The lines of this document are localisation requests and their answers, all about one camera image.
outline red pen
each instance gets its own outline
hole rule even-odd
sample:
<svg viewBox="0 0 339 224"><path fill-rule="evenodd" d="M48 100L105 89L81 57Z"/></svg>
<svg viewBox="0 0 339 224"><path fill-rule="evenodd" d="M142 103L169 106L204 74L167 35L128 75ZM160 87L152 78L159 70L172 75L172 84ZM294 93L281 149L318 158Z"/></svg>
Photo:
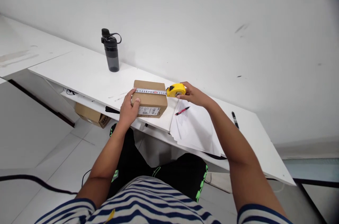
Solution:
<svg viewBox="0 0 339 224"><path fill-rule="evenodd" d="M180 112L176 113L175 115L181 114L182 112L185 112L187 109L189 109L190 107L186 107L185 109L182 109Z"/></svg>

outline hand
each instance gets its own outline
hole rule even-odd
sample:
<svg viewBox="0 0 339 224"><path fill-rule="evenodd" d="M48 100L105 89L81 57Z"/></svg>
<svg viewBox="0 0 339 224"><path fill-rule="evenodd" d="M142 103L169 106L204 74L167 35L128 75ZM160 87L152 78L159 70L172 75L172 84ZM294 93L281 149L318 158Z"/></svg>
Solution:
<svg viewBox="0 0 339 224"><path fill-rule="evenodd" d="M197 106L207 107L213 100L200 91L198 88L195 88L188 82L182 82L183 85L186 87L186 94L185 95L178 95L178 99L187 100L196 104Z"/></svg>
<svg viewBox="0 0 339 224"><path fill-rule="evenodd" d="M134 102L134 105L131 104L132 94L136 91L136 88L130 90L125 96L124 102L120 108L120 119L119 124L121 124L125 128L129 128L131 124L134 122L135 118L137 118L140 99L137 98Z"/></svg>

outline black pants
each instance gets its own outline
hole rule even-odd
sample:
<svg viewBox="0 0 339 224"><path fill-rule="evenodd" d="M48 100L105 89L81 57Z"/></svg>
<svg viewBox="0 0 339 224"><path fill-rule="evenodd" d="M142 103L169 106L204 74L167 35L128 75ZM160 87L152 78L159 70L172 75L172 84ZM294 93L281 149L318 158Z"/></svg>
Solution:
<svg viewBox="0 0 339 224"><path fill-rule="evenodd" d="M129 128L118 162L117 177L111 183L107 198L114 196L132 179L146 175L156 177L192 200L198 201L206 173L206 163L191 153L185 153L173 162L151 168L136 148L133 130Z"/></svg>

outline desk surface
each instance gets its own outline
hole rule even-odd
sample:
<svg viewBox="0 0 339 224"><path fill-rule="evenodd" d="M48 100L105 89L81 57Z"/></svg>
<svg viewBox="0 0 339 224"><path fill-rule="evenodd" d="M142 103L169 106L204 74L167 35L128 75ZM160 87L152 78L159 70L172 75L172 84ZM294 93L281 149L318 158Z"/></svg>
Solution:
<svg viewBox="0 0 339 224"><path fill-rule="evenodd" d="M120 110L123 98L133 87L135 79L163 82L166 86L174 83L125 63L120 64L119 72L110 72L104 55L80 46L74 47L71 53L35 65L29 70L116 110ZM229 117L232 118L232 111L236 113L240 130L256 153L264 173L294 185L257 115L221 100L215 100ZM168 107L161 118L137 119L169 132L176 104L177 99L168 98Z"/></svg>
<svg viewBox="0 0 339 224"><path fill-rule="evenodd" d="M69 52L73 43L0 15L0 77Z"/></svg>

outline measuring tape blade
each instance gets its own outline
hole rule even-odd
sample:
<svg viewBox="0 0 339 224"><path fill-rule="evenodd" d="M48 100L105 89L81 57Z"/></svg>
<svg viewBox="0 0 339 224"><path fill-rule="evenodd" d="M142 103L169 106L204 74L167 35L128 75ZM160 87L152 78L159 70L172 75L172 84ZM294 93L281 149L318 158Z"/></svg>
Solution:
<svg viewBox="0 0 339 224"><path fill-rule="evenodd" d="M160 91L160 90L150 90L150 89L137 88L135 92L150 93L150 94L158 94L158 95L165 95L165 96L167 96L167 92L166 91Z"/></svg>

